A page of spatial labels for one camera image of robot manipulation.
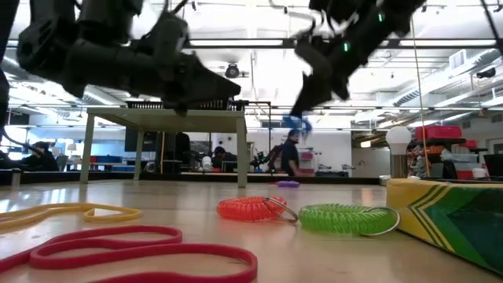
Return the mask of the thin black metal stand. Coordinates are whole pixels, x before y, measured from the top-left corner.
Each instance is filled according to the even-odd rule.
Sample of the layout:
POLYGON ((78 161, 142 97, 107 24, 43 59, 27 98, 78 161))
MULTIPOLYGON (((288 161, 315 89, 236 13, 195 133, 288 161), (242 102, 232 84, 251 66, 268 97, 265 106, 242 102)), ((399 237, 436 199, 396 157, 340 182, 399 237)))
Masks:
MULTIPOLYGON (((244 108, 244 118, 248 141, 251 143, 251 162, 258 152, 263 152, 266 156, 273 148, 271 127, 273 108, 271 102, 249 101, 249 104, 244 108)), ((264 173, 266 170, 266 164, 261 165, 258 170, 255 170, 251 165, 252 173, 264 173)))

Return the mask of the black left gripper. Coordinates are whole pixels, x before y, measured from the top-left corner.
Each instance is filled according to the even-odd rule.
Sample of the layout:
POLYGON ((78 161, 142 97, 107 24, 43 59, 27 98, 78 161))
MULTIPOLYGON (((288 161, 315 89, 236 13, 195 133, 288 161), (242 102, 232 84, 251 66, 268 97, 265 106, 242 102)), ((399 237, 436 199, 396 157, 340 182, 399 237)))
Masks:
POLYGON ((162 12, 151 30, 152 45, 101 46, 76 42, 68 52, 62 86, 82 96, 86 86, 103 86, 164 100, 178 116, 192 110, 227 110, 240 86, 207 69, 190 46, 189 26, 180 17, 162 12), (177 84, 184 93, 177 93, 177 84))

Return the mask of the black monitor screen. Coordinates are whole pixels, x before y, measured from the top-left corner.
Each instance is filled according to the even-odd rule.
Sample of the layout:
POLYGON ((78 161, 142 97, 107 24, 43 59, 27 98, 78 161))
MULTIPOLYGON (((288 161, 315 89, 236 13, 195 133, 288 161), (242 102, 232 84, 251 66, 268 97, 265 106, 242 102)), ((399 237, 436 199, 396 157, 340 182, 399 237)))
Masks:
MULTIPOLYGON (((127 128, 125 132, 124 150, 126 152, 135 152, 137 149, 138 132, 127 128)), ((176 146, 176 135, 168 132, 148 131, 143 134, 143 152, 159 152, 161 145, 165 151, 174 151, 176 146)))

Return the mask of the large red storage bin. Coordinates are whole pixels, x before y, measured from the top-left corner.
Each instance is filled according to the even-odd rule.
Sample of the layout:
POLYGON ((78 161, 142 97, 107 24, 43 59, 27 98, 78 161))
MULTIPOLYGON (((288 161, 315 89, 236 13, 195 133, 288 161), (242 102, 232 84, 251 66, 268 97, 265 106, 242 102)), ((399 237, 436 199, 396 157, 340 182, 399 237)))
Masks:
POLYGON ((462 138, 459 126, 425 126, 415 128, 415 138, 428 139, 458 139, 462 138))

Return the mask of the black laptop screen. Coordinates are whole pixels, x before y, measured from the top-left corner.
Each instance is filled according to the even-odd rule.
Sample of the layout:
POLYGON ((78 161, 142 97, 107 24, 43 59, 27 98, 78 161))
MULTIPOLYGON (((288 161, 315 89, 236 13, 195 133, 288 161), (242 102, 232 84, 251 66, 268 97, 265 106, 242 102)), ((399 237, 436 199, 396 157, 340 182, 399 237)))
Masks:
POLYGON ((503 153, 486 154, 483 159, 490 177, 503 178, 503 153))

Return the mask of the green coil wristband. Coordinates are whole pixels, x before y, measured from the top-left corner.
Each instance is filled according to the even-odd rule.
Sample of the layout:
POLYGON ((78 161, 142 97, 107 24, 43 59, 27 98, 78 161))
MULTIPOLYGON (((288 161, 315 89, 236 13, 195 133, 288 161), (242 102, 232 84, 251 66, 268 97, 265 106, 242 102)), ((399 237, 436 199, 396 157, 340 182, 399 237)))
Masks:
POLYGON ((395 230, 401 216, 388 207, 315 204, 300 209, 299 221, 311 231, 376 237, 395 230))

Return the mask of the person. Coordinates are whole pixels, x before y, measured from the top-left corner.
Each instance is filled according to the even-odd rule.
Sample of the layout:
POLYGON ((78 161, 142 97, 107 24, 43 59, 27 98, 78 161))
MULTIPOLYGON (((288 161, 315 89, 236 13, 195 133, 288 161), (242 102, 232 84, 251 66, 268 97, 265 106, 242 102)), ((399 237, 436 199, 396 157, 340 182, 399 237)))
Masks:
POLYGON ((299 168, 299 154, 296 145, 299 142, 299 130, 292 129, 282 145, 281 170, 290 177, 309 177, 310 175, 299 168))
POLYGON ((178 132, 175 135, 174 159, 178 160, 177 170, 184 171, 190 165, 190 139, 188 134, 178 132))
POLYGON ((213 167, 217 167, 221 172, 233 173, 237 168, 237 156, 227 152, 223 147, 217 146, 212 158, 213 167))
POLYGON ((30 156, 23 158, 21 164, 32 171, 59 171, 56 159, 49 151, 50 144, 48 142, 38 141, 33 147, 42 152, 42 155, 33 152, 30 156))

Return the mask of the yellow rubber band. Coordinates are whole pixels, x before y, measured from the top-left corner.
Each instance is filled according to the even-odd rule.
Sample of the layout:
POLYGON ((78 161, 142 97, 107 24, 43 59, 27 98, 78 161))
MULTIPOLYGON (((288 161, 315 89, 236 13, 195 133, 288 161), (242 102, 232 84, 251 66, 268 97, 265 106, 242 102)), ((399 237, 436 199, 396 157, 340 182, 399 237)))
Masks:
POLYGON ((13 229, 42 221, 51 215, 82 212, 85 222, 126 222, 141 217, 141 211, 133 208, 116 207, 91 203, 44 204, 19 211, 0 213, 0 230, 13 229))

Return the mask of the white bulb metal lamp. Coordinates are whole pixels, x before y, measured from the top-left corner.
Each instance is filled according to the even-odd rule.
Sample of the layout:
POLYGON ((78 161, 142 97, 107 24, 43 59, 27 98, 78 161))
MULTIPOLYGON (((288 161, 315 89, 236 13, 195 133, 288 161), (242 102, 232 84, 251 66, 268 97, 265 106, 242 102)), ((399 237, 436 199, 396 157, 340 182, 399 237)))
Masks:
POLYGON ((387 132, 386 142, 390 148, 392 178, 407 178, 407 147, 411 140, 411 132, 404 126, 392 127, 387 132))

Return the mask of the yellow green crayon box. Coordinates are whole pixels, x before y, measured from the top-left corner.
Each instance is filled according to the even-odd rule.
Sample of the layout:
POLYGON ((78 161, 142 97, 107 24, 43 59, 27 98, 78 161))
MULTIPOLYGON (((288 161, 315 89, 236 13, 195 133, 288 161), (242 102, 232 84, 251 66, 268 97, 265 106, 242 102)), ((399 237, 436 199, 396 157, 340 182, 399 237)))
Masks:
POLYGON ((503 183, 393 178, 386 188, 399 230, 503 276, 503 183))

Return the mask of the orange coil wristband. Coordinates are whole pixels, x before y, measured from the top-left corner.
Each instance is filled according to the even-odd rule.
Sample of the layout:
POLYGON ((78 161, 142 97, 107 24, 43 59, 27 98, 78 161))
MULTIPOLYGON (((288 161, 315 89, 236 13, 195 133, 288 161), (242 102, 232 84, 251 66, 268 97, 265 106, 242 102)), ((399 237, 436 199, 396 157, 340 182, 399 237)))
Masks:
POLYGON ((238 197, 222 200, 216 211, 221 218, 242 222, 266 222, 283 220, 297 223, 299 216, 288 207, 283 197, 238 197))

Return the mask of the blue coil wristband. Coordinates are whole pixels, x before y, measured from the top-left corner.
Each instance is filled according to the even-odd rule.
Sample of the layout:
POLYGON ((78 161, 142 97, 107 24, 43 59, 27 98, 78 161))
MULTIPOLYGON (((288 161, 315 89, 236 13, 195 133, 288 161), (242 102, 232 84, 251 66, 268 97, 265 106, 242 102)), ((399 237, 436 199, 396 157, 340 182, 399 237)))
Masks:
POLYGON ((284 115, 282 118, 283 124, 291 130, 297 130, 305 138, 311 133, 313 127, 307 118, 302 116, 284 115))

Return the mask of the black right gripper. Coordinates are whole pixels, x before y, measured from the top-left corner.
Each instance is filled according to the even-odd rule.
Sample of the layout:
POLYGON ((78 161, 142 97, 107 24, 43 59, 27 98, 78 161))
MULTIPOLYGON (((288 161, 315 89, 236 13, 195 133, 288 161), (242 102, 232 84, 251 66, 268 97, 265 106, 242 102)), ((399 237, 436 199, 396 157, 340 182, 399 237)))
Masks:
POLYGON ((343 37, 299 37, 295 54, 312 68, 312 73, 303 73, 303 85, 292 106, 291 115, 301 116, 312 111, 316 106, 332 99, 332 93, 338 97, 349 97, 347 79, 336 71, 332 54, 336 47, 343 45, 343 37))

